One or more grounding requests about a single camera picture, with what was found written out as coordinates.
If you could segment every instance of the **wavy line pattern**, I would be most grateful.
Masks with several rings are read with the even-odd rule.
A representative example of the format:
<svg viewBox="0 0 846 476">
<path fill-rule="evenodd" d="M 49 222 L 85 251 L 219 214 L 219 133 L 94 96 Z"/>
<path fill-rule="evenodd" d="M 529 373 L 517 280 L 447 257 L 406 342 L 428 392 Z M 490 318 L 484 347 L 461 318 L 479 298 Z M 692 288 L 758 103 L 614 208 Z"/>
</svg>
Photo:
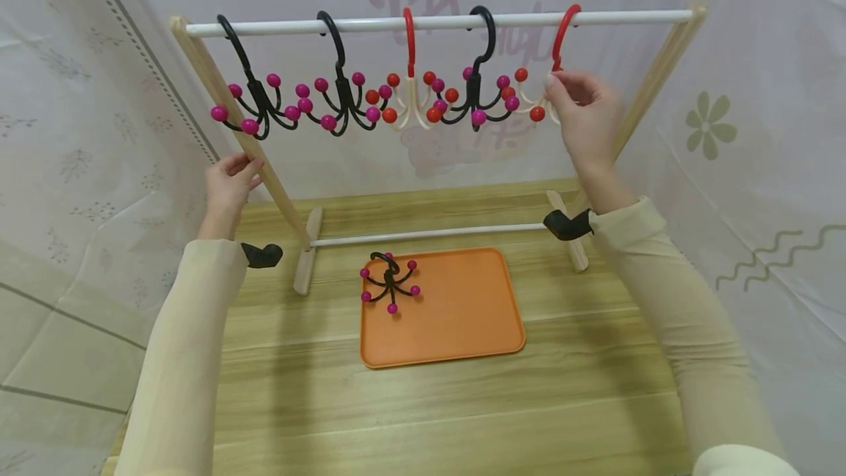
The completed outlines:
<svg viewBox="0 0 846 476">
<path fill-rule="evenodd" d="M 749 283 L 750 281 L 761 281 L 762 283 L 770 279 L 770 268 L 778 267 L 781 269 L 786 269 L 791 267 L 794 264 L 794 257 L 797 252 L 801 252 L 806 250 L 808 252 L 813 252 L 814 250 L 819 250 L 825 244 L 825 235 L 831 230 L 845 230 L 846 225 L 825 225 L 820 228 L 820 231 L 817 232 L 817 243 L 813 245 L 796 245 L 795 247 L 790 248 L 790 252 L 788 252 L 788 260 L 784 262 L 774 261 L 773 263 L 768 263 L 764 265 L 764 275 L 757 276 L 751 275 L 746 278 L 744 284 L 742 284 L 742 290 L 744 292 L 749 291 Z"/>
<path fill-rule="evenodd" d="M 717 281 L 714 282 L 714 287 L 717 288 L 717 291 L 720 290 L 720 281 L 734 281 L 738 279 L 740 275 L 740 269 L 742 267 L 749 267 L 750 269 L 755 269 L 755 266 L 758 264 L 758 254 L 759 253 L 777 253 L 779 250 L 778 244 L 781 242 L 781 238 L 784 236 L 801 236 L 803 232 L 801 230 L 783 230 L 775 233 L 775 244 L 772 248 L 756 248 L 752 251 L 752 260 L 750 262 L 741 261 L 739 264 L 734 265 L 734 274 L 729 277 L 728 275 L 720 275 L 717 277 Z"/>
</svg>

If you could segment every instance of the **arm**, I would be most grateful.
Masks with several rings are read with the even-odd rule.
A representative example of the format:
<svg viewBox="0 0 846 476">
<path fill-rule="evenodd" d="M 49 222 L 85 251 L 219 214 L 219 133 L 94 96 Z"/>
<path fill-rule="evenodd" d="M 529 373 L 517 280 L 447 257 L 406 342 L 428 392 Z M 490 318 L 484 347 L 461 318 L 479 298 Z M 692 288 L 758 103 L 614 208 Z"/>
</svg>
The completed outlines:
<svg viewBox="0 0 846 476">
<path fill-rule="evenodd" d="M 548 77 L 546 95 L 593 208 L 596 247 L 629 289 L 673 371 L 689 448 L 700 460 L 695 474 L 748 468 L 745 463 L 758 472 L 730 474 L 761 474 L 771 458 L 786 472 L 763 474 L 795 474 L 777 458 L 783 450 L 722 304 L 664 232 L 666 223 L 649 199 L 638 199 L 614 168 L 618 92 L 587 74 L 562 71 Z M 740 461 L 733 452 L 724 454 L 736 446 L 747 450 Z"/>
<path fill-rule="evenodd" d="M 206 171 L 206 219 L 150 335 L 117 476 L 212 473 L 223 326 L 247 269 L 232 239 L 260 167 L 236 154 Z"/>
</svg>

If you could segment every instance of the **red hook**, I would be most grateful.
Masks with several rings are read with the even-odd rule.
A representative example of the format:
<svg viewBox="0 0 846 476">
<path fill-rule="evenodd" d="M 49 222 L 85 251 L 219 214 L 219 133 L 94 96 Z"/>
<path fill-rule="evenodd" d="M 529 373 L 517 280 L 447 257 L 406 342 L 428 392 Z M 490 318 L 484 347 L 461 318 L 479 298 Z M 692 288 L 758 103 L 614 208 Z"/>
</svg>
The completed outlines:
<svg viewBox="0 0 846 476">
<path fill-rule="evenodd" d="M 402 9 L 405 16 L 405 36 L 408 40 L 408 77 L 414 77 L 414 60 L 417 59 L 417 47 L 414 44 L 414 21 L 411 18 L 411 8 Z"/>
<path fill-rule="evenodd" d="M 561 19 L 561 24 L 558 25 L 558 33 L 555 35 L 555 42 L 552 43 L 552 71 L 563 70 L 561 68 L 561 43 L 564 41 L 564 32 L 567 32 L 567 26 L 573 20 L 573 15 L 581 12 L 581 7 L 578 4 L 573 4 L 564 13 L 564 18 Z"/>
</svg>

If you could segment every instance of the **printed flower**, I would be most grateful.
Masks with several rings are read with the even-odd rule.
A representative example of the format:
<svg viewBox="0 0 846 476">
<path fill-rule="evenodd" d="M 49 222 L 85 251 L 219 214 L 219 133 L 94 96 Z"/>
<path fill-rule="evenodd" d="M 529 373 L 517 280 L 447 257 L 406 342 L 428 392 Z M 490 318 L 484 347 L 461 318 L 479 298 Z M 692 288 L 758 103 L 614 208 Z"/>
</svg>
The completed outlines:
<svg viewBox="0 0 846 476">
<path fill-rule="evenodd" d="M 702 143 L 702 153 L 705 158 L 713 160 L 717 158 L 717 140 L 723 143 L 734 142 L 738 136 L 737 127 L 719 122 L 729 112 L 729 98 L 720 96 L 711 105 L 711 98 L 708 92 L 703 90 L 696 101 L 696 110 L 688 113 L 687 125 L 695 129 L 688 138 L 688 151 L 691 153 Z"/>
</svg>

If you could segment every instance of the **left hand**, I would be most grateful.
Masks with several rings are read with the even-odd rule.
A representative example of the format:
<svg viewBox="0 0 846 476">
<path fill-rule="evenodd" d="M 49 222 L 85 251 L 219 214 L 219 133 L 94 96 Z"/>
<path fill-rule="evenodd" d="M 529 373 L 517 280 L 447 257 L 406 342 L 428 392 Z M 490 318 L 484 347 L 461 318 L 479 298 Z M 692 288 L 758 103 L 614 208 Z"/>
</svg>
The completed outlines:
<svg viewBox="0 0 846 476">
<path fill-rule="evenodd" d="M 261 185 L 264 159 L 250 161 L 246 153 L 230 154 L 206 169 L 206 218 L 198 239 L 234 240 L 235 227 L 250 192 Z"/>
</svg>

